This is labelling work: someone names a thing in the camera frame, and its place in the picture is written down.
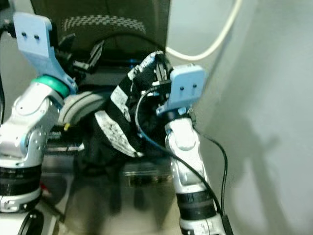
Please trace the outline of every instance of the white cable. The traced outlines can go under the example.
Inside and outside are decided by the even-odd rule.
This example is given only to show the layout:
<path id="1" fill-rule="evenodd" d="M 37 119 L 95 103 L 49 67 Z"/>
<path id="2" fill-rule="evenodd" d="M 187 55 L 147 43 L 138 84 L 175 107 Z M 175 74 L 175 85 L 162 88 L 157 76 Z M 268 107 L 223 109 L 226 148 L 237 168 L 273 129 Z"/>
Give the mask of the white cable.
<path id="1" fill-rule="evenodd" d="M 211 55 L 216 49 L 223 43 L 225 40 L 225 37 L 227 36 L 228 32 L 230 31 L 231 27 L 233 26 L 235 19 L 238 15 L 240 6 L 241 6 L 242 0 L 235 0 L 234 6 L 229 14 L 229 17 L 220 32 L 219 36 L 215 39 L 214 43 L 204 52 L 198 55 L 184 55 L 182 53 L 179 53 L 178 51 L 175 51 L 174 49 L 170 47 L 166 47 L 166 52 L 173 55 L 176 58 L 186 60 L 186 61 L 198 61 L 202 60 L 205 57 Z"/>

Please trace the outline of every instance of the wire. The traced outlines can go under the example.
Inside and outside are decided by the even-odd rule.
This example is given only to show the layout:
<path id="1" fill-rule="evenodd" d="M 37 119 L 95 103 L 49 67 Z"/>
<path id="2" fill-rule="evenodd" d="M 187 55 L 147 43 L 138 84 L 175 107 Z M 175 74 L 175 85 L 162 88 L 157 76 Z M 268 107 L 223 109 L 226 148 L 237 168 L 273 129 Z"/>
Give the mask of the wire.
<path id="1" fill-rule="evenodd" d="M 4 28 L 0 28 L 0 39 L 4 32 Z M 4 120 L 4 108 L 5 108 L 5 97 L 4 97 L 4 90 L 2 85 L 2 78 L 1 78 L 1 71 L 0 71 L 0 124 L 3 124 Z"/>
<path id="2" fill-rule="evenodd" d="M 224 175 L 223 175 L 223 181 L 222 181 L 222 192 L 221 192 L 221 208 L 224 214 L 225 213 L 225 206 L 224 206 L 224 200 L 225 200 L 225 185 L 226 185 L 226 179 L 227 179 L 227 170 L 228 170 L 228 159 L 227 159 L 227 155 L 226 152 L 223 148 L 223 146 L 217 142 L 215 139 L 207 136 L 206 134 L 201 133 L 195 126 L 194 126 L 195 131 L 203 136 L 204 138 L 206 138 L 207 140 L 211 141 L 212 143 L 214 143 L 218 148 L 220 148 L 223 156 L 224 156 Z"/>
<path id="3" fill-rule="evenodd" d="M 170 55 L 173 55 L 176 58 L 186 60 L 186 61 L 198 61 L 198 60 L 202 60 L 205 57 L 211 55 L 213 52 L 215 52 L 217 50 L 217 48 L 225 40 L 228 32 L 230 31 L 231 27 L 233 26 L 233 24 L 235 22 L 235 19 L 238 15 L 241 4 L 242 4 L 242 0 L 235 0 L 233 8 L 229 14 L 229 17 L 228 17 L 223 29 L 221 30 L 220 34 L 215 39 L 213 44 L 204 52 L 202 52 L 198 55 L 185 55 L 185 54 L 182 54 L 182 53 L 180 53 L 180 52 L 178 52 L 178 51 L 176 51 L 170 47 L 166 47 L 166 52 L 169 53 Z"/>
<path id="4" fill-rule="evenodd" d="M 150 89 L 148 89 L 139 99 L 137 107 L 136 107 L 136 111 L 135 111 L 135 123 L 136 126 L 138 128 L 138 130 L 140 131 L 142 137 L 149 142 L 151 145 L 153 145 L 155 148 L 159 149 L 161 152 L 165 153 L 167 156 L 171 156 L 173 159 L 181 162 L 183 165 L 185 165 L 185 167 L 187 167 L 192 173 L 194 173 L 200 180 L 201 182 L 204 184 L 206 190 L 209 192 L 209 195 L 213 198 L 216 208 L 217 208 L 217 212 L 220 215 L 224 215 L 223 211 L 221 210 L 221 206 L 220 203 L 213 191 L 213 189 L 211 188 L 211 186 L 208 184 L 208 182 L 196 171 L 194 170 L 187 162 L 185 162 L 183 159 L 181 159 L 180 157 L 176 156 L 174 153 L 172 153 L 171 151 L 167 150 L 166 148 L 164 148 L 163 146 L 159 145 L 158 143 L 156 143 L 155 141 L 153 141 L 141 128 L 140 124 L 139 124 L 139 120 L 138 120 L 138 111 L 141 105 L 141 102 L 143 100 L 144 97 L 146 97 L 149 93 L 156 91 L 157 88 L 156 87 L 152 87 Z"/>

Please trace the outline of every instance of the checkered pattern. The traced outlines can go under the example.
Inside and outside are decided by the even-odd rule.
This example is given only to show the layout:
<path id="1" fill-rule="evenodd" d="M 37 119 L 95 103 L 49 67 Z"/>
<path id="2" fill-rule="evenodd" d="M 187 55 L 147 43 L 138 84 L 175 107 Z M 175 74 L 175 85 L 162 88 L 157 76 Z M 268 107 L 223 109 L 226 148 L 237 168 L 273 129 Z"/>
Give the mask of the checkered pattern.
<path id="1" fill-rule="evenodd" d="M 116 25 L 120 27 L 127 27 L 135 30 L 139 30 L 146 34 L 146 27 L 143 22 L 138 20 L 118 17 L 118 16 L 109 16 L 109 15 L 90 15 L 90 16 L 76 16 L 70 17 L 64 20 L 63 28 L 64 31 L 72 27 L 80 27 L 86 25 Z"/>

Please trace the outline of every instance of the white wall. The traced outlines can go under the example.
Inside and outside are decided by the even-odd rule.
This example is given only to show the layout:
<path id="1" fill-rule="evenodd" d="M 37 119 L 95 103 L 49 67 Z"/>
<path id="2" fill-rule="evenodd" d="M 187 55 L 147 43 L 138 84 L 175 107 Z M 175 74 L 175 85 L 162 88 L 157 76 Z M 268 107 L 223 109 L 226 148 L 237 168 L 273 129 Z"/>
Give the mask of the white wall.
<path id="1" fill-rule="evenodd" d="M 310 0 L 261 0 L 212 119 L 201 120 L 229 154 L 236 234 L 313 234 L 312 25 Z M 202 151 L 218 188 L 221 154 Z"/>

